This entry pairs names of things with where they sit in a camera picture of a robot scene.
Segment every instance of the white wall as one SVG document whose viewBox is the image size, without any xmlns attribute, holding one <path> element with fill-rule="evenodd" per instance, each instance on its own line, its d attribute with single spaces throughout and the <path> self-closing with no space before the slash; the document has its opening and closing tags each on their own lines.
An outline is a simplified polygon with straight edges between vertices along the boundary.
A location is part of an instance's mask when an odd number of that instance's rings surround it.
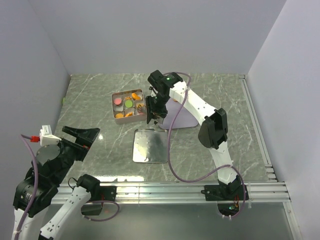
<svg viewBox="0 0 320 240">
<path fill-rule="evenodd" d="M 0 233 L 11 239 L 14 193 L 31 157 L 19 134 L 56 126 L 69 75 L 27 0 L 0 0 Z"/>
<path fill-rule="evenodd" d="M 29 0 L 69 73 L 248 73 L 286 0 Z"/>
<path fill-rule="evenodd" d="M 306 240 L 320 234 L 319 9 L 319 0 L 287 0 L 248 74 L 271 161 Z"/>
</svg>

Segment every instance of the gray floor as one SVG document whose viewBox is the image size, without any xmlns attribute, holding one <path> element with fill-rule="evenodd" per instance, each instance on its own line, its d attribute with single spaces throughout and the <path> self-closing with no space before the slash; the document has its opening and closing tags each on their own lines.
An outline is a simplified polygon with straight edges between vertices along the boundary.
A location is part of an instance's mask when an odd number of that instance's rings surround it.
<svg viewBox="0 0 320 240">
<path fill-rule="evenodd" d="M 111 95 L 114 92 L 140 88 L 150 94 L 150 74 L 77 74 L 71 77 L 55 134 L 72 139 L 61 132 L 63 126 L 101 128 L 84 162 L 75 162 L 70 177 L 83 174 L 101 181 L 165 182 L 176 178 L 167 163 L 136 163 L 132 146 L 136 129 L 154 128 L 146 122 L 117 125 L 113 119 Z M 245 94 L 237 74 L 192 74 L 190 87 L 208 104 L 224 108 L 228 120 L 228 148 L 234 165 L 245 181 L 268 180 Z M 199 126 L 174 130 L 171 161 L 178 175 L 196 179 L 215 168 L 209 151 L 198 140 Z M 206 180 L 216 180 L 212 175 Z"/>
<path fill-rule="evenodd" d="M 44 222 L 58 211 L 51 205 Z M 104 219 L 115 212 L 105 205 Z M 76 216 L 61 240 L 293 240 L 282 203 L 255 203 L 232 221 L 209 204 L 122 204 L 119 214 L 105 222 Z"/>
</svg>

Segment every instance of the black cable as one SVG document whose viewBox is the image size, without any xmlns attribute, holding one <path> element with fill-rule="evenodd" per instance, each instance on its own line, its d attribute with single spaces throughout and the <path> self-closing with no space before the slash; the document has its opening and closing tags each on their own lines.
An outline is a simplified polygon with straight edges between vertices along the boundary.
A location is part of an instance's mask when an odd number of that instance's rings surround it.
<svg viewBox="0 0 320 240">
<path fill-rule="evenodd" d="M 68 180 L 68 185 L 69 185 L 69 187 L 70 187 L 72 190 L 74 190 L 76 186 L 72 187 L 72 186 L 70 185 L 70 180 L 71 180 L 71 179 L 73 179 L 76 183 L 78 182 L 78 180 L 75 179 L 74 177 L 70 177 L 69 180 Z"/>
</svg>

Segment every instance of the table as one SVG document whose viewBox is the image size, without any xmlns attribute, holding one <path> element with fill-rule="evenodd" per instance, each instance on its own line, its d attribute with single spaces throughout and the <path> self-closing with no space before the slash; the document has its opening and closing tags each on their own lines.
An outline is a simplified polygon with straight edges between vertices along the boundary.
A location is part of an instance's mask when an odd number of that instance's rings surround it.
<svg viewBox="0 0 320 240">
<path fill-rule="evenodd" d="M 100 128 L 101 131 L 83 162 L 75 162 L 63 183 L 83 174 L 102 182 L 172 182 L 176 178 L 167 163 L 136 163 L 132 146 L 136 129 L 157 128 L 145 121 L 117 125 L 113 119 L 111 95 L 114 92 L 142 89 L 150 93 L 150 74 L 74 74 L 66 93 L 55 135 L 73 140 L 61 132 L 63 126 Z M 228 120 L 228 149 L 234 166 L 246 182 L 268 180 L 265 162 L 247 105 L 242 82 L 237 74 L 192 74 L 190 87 L 208 104 L 224 108 Z M 172 132 L 171 162 L 183 179 L 196 179 L 215 168 L 209 151 L 198 140 L 200 126 Z M 206 180 L 216 181 L 214 174 Z"/>
</svg>

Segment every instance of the cable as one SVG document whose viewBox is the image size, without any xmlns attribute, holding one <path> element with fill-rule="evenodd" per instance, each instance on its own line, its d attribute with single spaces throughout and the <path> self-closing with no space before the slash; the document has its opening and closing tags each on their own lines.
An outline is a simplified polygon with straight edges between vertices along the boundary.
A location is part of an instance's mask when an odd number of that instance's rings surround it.
<svg viewBox="0 0 320 240">
<path fill-rule="evenodd" d="M 21 136 L 22 136 L 24 139 L 28 139 L 28 140 L 31 140 L 31 139 L 32 139 L 32 137 L 27 136 L 27 135 L 23 135 L 23 134 L 21 134 Z"/>
<path fill-rule="evenodd" d="M 76 183 L 77 183 L 78 181 L 77 181 L 77 179 L 75 179 L 74 177 L 70 177 L 69 180 L 68 180 L 68 186 L 69 186 L 72 190 L 74 190 L 76 186 L 73 186 L 73 187 L 72 187 L 72 186 L 70 185 L 70 180 L 71 180 L 71 179 L 73 179 Z"/>
<path fill-rule="evenodd" d="M 94 218 L 90 218 L 88 216 L 84 216 L 84 218 L 88 219 L 89 221 L 93 221 L 93 222 L 108 221 L 110 219 L 113 219 L 120 211 L 120 205 L 118 203 L 116 203 L 115 201 L 100 200 L 100 201 L 88 201 L 88 203 L 93 203 L 93 204 L 114 204 L 114 205 L 117 206 L 117 210 L 116 210 L 115 214 L 113 214 L 112 216 L 107 217 L 105 219 L 94 219 Z"/>
<path fill-rule="evenodd" d="M 237 174 L 238 176 L 240 177 L 240 180 L 241 180 L 241 183 L 242 183 L 242 188 L 243 188 L 243 202 L 242 202 L 242 205 L 239 209 L 239 211 L 232 216 L 232 218 L 236 217 L 239 215 L 239 213 L 243 210 L 243 208 L 245 207 L 245 203 L 246 203 L 246 187 L 245 187 L 245 182 L 244 182 L 244 179 L 243 177 L 241 176 L 240 172 L 234 167 L 234 166 L 231 166 L 231 165 L 222 165 L 222 166 L 219 166 L 217 167 L 216 169 L 212 170 L 211 172 L 209 172 L 208 174 L 202 176 L 202 177 L 199 177 L 198 179 L 195 179 L 195 180 L 185 180 L 185 179 L 182 179 L 181 177 L 179 177 L 175 170 L 173 169 L 172 167 L 172 164 L 171 164 L 171 160 L 170 160 L 170 138 L 171 138 L 171 132 L 172 132 L 172 129 L 173 129 L 173 126 L 174 126 L 174 123 L 180 113 L 180 111 L 182 110 L 182 108 L 184 107 L 184 104 L 186 103 L 187 101 L 187 97 L 188 97 L 188 87 L 190 85 L 190 82 L 191 82 L 191 76 L 187 73 L 184 73 L 184 72 L 179 72 L 179 71 L 176 71 L 175 72 L 176 74 L 181 74 L 181 75 L 184 75 L 184 76 L 187 76 L 188 77 L 188 82 L 186 83 L 186 89 L 185 89 L 185 94 L 184 94 L 184 99 L 181 103 L 181 106 L 178 110 L 178 112 L 176 113 L 176 115 L 174 116 L 172 122 L 171 122 L 171 125 L 170 125 L 170 128 L 169 128 L 169 131 L 168 131 L 168 141 L 167 141 L 167 158 L 168 158 L 168 165 L 169 165 L 169 168 L 172 172 L 172 174 L 176 177 L 176 179 L 178 179 L 179 181 L 181 182 L 184 182 L 184 183 L 195 183 L 195 182 L 198 182 L 198 181 L 201 181 L 207 177 L 209 177 L 210 175 L 214 174 L 215 172 L 217 172 L 218 170 L 222 169 L 222 168 L 232 168 Z"/>
<path fill-rule="evenodd" d="M 32 151 L 30 145 L 28 144 L 28 142 L 24 139 L 24 135 L 20 135 L 20 138 L 21 140 L 23 141 L 24 145 L 26 146 L 26 148 L 28 149 L 30 155 L 31 155 L 31 158 L 32 158 L 32 165 L 33 165 L 33 171 L 34 171 L 34 186 L 33 186 L 33 191 L 32 191 L 32 195 L 31 195 L 31 198 L 30 198 L 30 201 L 28 203 L 28 205 L 26 206 L 23 214 L 22 214 L 22 217 L 19 221 L 19 224 L 18 224 L 18 227 L 16 228 L 16 234 L 14 236 L 14 240 L 18 240 L 19 239 L 19 234 L 21 232 L 21 228 L 22 228 L 22 225 L 24 224 L 24 221 L 26 220 L 26 217 L 28 215 L 28 211 L 29 209 L 31 208 L 35 198 L 36 198 L 36 194 L 37 194 L 37 190 L 38 190 L 38 180 L 39 180 L 39 174 L 38 174 L 38 165 L 37 165 L 37 160 L 36 160 L 36 157 L 35 157 L 35 154 L 34 152 Z"/>
</svg>

